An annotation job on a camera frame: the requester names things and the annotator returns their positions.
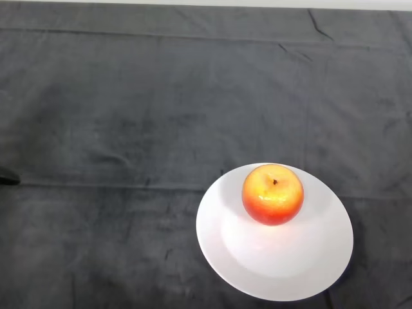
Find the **plate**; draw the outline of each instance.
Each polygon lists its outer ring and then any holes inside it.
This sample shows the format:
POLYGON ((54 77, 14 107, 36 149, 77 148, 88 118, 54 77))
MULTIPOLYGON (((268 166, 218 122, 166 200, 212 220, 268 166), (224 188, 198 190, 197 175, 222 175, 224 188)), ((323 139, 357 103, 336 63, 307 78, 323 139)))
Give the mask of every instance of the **plate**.
POLYGON ((353 231, 348 213, 322 181, 283 165, 302 181, 302 209, 275 227, 254 221, 243 207, 241 190, 260 165, 238 167, 207 190, 196 217, 201 251, 227 283, 254 297, 296 301, 318 294, 349 263, 353 231))

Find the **red apple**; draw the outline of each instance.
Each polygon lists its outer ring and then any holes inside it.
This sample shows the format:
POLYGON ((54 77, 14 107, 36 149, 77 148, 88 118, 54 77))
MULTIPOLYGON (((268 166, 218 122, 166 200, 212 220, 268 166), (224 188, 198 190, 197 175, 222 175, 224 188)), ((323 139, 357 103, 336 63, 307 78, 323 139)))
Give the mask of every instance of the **red apple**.
POLYGON ((259 166, 243 183, 246 211, 265 225, 291 220, 301 210, 303 197, 303 186, 296 174, 278 164, 259 166))

